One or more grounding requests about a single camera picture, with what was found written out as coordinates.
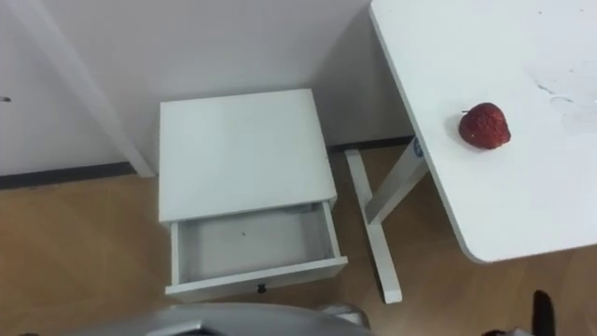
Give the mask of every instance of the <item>strawberry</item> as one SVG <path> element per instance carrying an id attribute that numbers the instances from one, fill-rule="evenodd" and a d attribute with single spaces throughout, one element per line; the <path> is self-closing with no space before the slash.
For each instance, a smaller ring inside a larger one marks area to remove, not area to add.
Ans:
<path id="1" fill-rule="evenodd" d="M 510 141 L 510 130 L 502 110 L 492 103 L 482 103 L 468 111 L 458 133 L 470 145 L 495 149 Z"/>

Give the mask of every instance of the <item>white drawer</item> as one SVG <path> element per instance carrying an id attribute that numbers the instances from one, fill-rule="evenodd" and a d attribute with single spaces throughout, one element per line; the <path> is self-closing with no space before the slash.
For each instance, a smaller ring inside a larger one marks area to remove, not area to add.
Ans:
<path id="1" fill-rule="evenodd" d="M 166 294 L 202 301 L 334 276 L 340 255 L 328 202 L 173 223 Z"/>

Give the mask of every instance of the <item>white wall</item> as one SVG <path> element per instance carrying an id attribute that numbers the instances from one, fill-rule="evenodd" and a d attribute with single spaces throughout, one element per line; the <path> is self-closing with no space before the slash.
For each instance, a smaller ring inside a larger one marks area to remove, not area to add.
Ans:
<path id="1" fill-rule="evenodd" d="M 0 175 L 125 161 L 0 2 Z"/>
<path id="2" fill-rule="evenodd" d="M 156 160 L 159 102 L 313 87 L 328 145 L 412 134 L 369 0 L 44 0 Z"/>

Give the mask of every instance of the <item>black baseboard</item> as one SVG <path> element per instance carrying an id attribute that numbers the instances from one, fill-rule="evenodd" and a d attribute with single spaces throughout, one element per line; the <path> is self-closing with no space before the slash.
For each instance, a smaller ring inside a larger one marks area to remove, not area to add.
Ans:
<path id="1" fill-rule="evenodd" d="M 410 143 L 412 138 L 412 136 L 400 136 L 382 140 L 335 145 L 327 147 L 327 151 L 330 153 L 339 153 L 348 149 L 362 150 L 381 147 L 405 146 Z M 38 173 L 6 175 L 0 176 L 0 190 L 37 187 L 130 174 L 136 174 L 130 163 L 117 162 L 88 167 L 57 169 Z"/>
<path id="2" fill-rule="evenodd" d="M 117 162 L 38 173 L 6 175 L 0 176 L 0 190 L 37 187 L 129 174 L 136 174 L 131 164 L 128 162 Z"/>
<path id="3" fill-rule="evenodd" d="M 327 151 L 330 153 L 339 153 L 343 152 L 348 149 L 373 149 L 373 148 L 383 148 L 383 147 L 394 147 L 394 146 L 405 146 L 412 141 L 414 136 L 399 136 L 395 138 L 389 139 L 382 139 L 382 140 L 371 140 L 371 141 L 363 141 L 358 143 L 351 143 L 351 144 L 342 144 L 342 145 L 335 145 L 327 147 Z"/>

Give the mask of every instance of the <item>desk leg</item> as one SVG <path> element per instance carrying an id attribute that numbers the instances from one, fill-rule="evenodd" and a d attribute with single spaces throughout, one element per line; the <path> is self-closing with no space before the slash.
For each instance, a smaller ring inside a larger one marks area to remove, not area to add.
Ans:
<path id="1" fill-rule="evenodd" d="M 371 193 L 367 172 L 359 151 L 347 150 L 344 154 L 351 170 L 369 247 L 382 285 L 383 300 L 386 304 L 400 302 L 402 290 L 385 240 L 382 221 L 424 176 L 427 165 L 424 162 L 423 153 L 417 140 L 413 140 L 375 195 Z"/>

